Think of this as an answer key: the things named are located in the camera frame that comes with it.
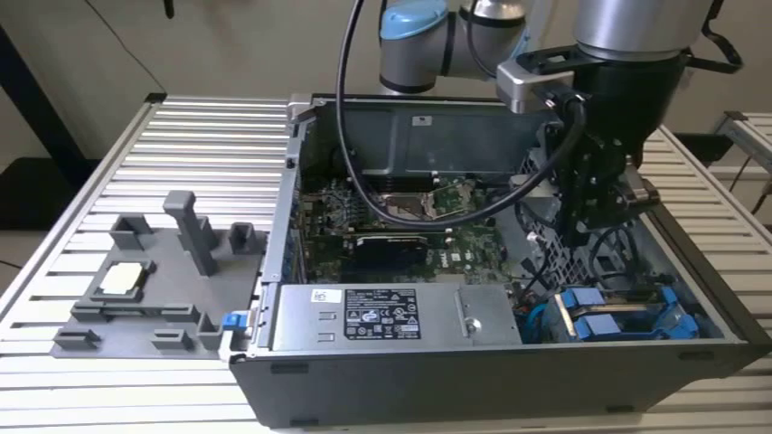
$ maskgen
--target warning label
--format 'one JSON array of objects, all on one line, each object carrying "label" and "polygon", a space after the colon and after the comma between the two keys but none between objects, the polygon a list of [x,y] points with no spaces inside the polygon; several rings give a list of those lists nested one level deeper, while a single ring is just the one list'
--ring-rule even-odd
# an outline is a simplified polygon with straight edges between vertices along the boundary
[{"label": "warning label", "polygon": [[348,339],[421,339],[414,289],[346,289]]}]

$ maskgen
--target slotted aluminum surface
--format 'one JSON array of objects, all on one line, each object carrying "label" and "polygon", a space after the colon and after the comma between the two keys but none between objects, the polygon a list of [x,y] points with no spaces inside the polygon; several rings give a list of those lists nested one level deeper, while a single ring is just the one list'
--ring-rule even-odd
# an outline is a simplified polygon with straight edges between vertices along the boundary
[{"label": "slotted aluminum surface", "polygon": [[728,112],[716,133],[730,138],[772,174],[772,114]]},{"label": "slotted aluminum surface", "polygon": [[[0,428],[22,432],[269,432],[218,361],[57,360],[48,350],[112,241],[120,212],[168,226],[160,199],[192,189],[216,227],[268,229],[285,145],[285,102],[168,98],[145,105],[93,181],[0,299]],[[772,242],[717,181],[662,129],[642,173],[666,207],[772,333]],[[392,432],[772,432],[772,358],[689,385],[644,415],[378,426]]]}]

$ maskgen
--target blue latch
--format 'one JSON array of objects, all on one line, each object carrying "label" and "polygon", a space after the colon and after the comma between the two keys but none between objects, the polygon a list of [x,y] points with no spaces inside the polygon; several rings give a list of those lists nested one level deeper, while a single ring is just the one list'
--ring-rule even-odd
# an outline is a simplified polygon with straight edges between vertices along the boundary
[{"label": "blue latch", "polygon": [[221,318],[221,329],[242,332],[246,330],[246,312],[232,312]]}]

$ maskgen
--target cable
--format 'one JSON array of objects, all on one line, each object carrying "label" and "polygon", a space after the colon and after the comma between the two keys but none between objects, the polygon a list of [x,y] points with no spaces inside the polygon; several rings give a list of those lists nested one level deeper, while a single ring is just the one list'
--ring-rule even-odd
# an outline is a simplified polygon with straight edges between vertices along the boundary
[{"label": "cable", "polygon": [[633,277],[636,269],[638,267],[638,263],[640,263],[638,245],[637,245],[636,240],[633,238],[632,230],[624,225],[606,229],[601,233],[601,235],[598,236],[598,239],[596,239],[594,244],[592,245],[592,248],[589,249],[589,272],[592,273],[592,277],[597,280],[597,282],[600,284],[602,284],[604,287],[608,288],[608,290],[610,290],[610,286],[608,285],[608,282],[605,281],[605,279],[618,277],[617,274],[622,274],[622,273],[612,273],[612,274],[606,274],[606,275],[601,276],[601,273],[597,271],[597,269],[594,267],[594,259],[598,256],[598,252],[601,250],[602,243],[605,242],[605,240],[608,239],[608,237],[613,233],[616,234],[616,238],[617,238],[616,242],[617,243],[621,242],[618,239],[618,232],[622,232],[625,234],[626,244],[629,247],[629,257],[630,257],[629,262],[630,262],[630,264],[633,264],[632,268],[626,266],[626,270],[625,270],[624,275],[626,275],[628,277]]},{"label": "cable", "polygon": [[360,195],[361,199],[366,203],[368,207],[373,210],[377,217],[396,225],[404,227],[420,228],[420,229],[445,229],[450,226],[457,226],[466,222],[484,219],[490,215],[500,212],[514,202],[522,199],[528,193],[538,186],[541,181],[546,179],[550,175],[554,166],[572,154],[578,139],[584,134],[584,127],[588,122],[588,116],[585,107],[582,104],[582,99],[570,99],[566,102],[566,108],[573,115],[573,123],[568,128],[568,133],[562,139],[562,143],[558,145],[557,150],[552,154],[544,166],[540,167],[537,172],[534,172],[525,182],[514,190],[506,194],[497,202],[490,203],[481,210],[469,212],[458,217],[452,217],[448,219],[434,220],[430,222],[420,222],[413,220],[401,219],[393,216],[388,210],[385,210],[378,203],[374,202],[370,197],[370,188],[366,184],[366,180],[361,175],[361,171],[353,165],[350,159],[354,156],[354,150],[348,146],[346,137],[346,120],[344,116],[344,97],[345,97],[345,83],[346,83],[346,69],[348,69],[348,54],[350,52],[350,42],[353,40],[353,33],[357,27],[357,21],[360,19],[361,5],[364,0],[356,0],[353,7],[350,8],[350,17],[348,18],[348,27],[344,35],[342,46],[340,49],[340,60],[337,64],[337,82],[336,82],[336,126],[337,126],[337,139],[340,142],[340,150],[344,157],[344,163],[346,165],[348,176],[350,176],[350,182]]},{"label": "cable", "polygon": [[740,167],[740,171],[734,175],[734,179],[732,179],[732,185],[728,188],[729,191],[734,190],[734,185],[737,185],[737,181],[740,180],[740,177],[742,176],[742,172],[745,171],[745,167],[748,167],[748,163],[750,163],[750,157],[745,158],[745,163],[742,163],[742,166]]},{"label": "cable", "polygon": [[0,264],[8,265],[12,269],[21,269],[21,266],[14,264],[13,262],[8,262],[6,260],[0,259]]},{"label": "cable", "polygon": [[82,0],[85,2],[85,4],[88,5],[88,7],[92,8],[92,11],[94,11],[96,16],[98,17],[98,19],[101,20],[101,22],[104,23],[105,27],[108,28],[109,32],[112,33],[112,35],[116,37],[116,39],[118,40],[118,44],[122,47],[122,50],[126,52],[126,54],[129,56],[132,56],[132,59],[136,61],[136,63],[140,65],[140,67],[145,70],[146,75],[149,75],[149,78],[153,79],[153,81],[156,82],[156,84],[158,85],[160,89],[162,90],[164,93],[166,92],[166,88],[164,88],[164,85],[160,84],[158,79],[156,78],[156,75],[150,72],[150,70],[146,68],[145,64],[142,63],[142,61],[140,61],[137,59],[137,57],[133,55],[132,50],[129,50],[129,47],[125,46],[125,43],[122,43],[122,39],[120,38],[116,30],[112,28],[112,25],[109,25],[108,20],[105,19],[104,15],[100,14],[98,9],[96,9],[94,5],[92,5],[90,0]]},{"label": "cable", "polygon": [[618,231],[618,228],[609,228],[605,231],[602,231],[601,235],[598,236],[598,239],[596,239],[594,244],[592,245],[592,249],[589,249],[589,272],[592,273],[592,277],[606,288],[609,288],[608,282],[602,278],[601,273],[598,273],[598,270],[594,268],[594,259],[598,256],[598,251],[601,250],[602,242],[616,231]]},{"label": "cable", "polygon": [[377,14],[377,44],[381,44],[381,30],[384,28],[384,13],[386,12],[388,0],[381,0],[380,13]]},{"label": "cable", "polygon": [[473,0],[472,6],[469,6],[469,19],[466,20],[466,45],[469,46],[469,54],[472,54],[472,60],[477,64],[480,71],[485,73],[489,78],[496,78],[496,72],[490,70],[488,66],[482,63],[480,59],[480,54],[474,48],[474,39],[472,38],[472,27],[474,27],[474,11],[477,9],[477,3],[480,0]]},{"label": "cable", "polygon": [[544,272],[546,271],[548,266],[549,266],[549,261],[548,261],[546,255],[544,255],[544,262],[541,262],[541,267],[538,267],[536,274],[533,275],[533,277],[530,278],[530,281],[528,282],[528,285],[525,285],[525,288],[522,288],[522,294],[526,294],[528,291],[530,290],[530,288],[533,287],[533,285],[536,285],[536,282],[538,282],[541,280],[541,276],[544,275]]},{"label": "cable", "polygon": [[756,201],[756,205],[753,205],[753,209],[750,210],[752,215],[756,215],[756,213],[758,212],[758,210],[764,206],[765,200],[766,200],[766,195],[761,194],[761,196],[758,197],[758,200]]}]

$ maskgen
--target motherboard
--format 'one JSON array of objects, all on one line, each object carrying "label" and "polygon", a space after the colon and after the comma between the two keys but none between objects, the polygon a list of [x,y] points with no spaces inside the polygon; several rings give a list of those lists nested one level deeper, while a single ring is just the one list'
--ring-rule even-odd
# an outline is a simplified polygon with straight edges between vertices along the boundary
[{"label": "motherboard", "polygon": [[[336,179],[300,198],[309,283],[512,283],[493,219],[444,231],[393,227]],[[473,211],[485,194],[473,179],[441,177],[426,192],[382,193],[378,200],[401,218],[430,221]]]}]

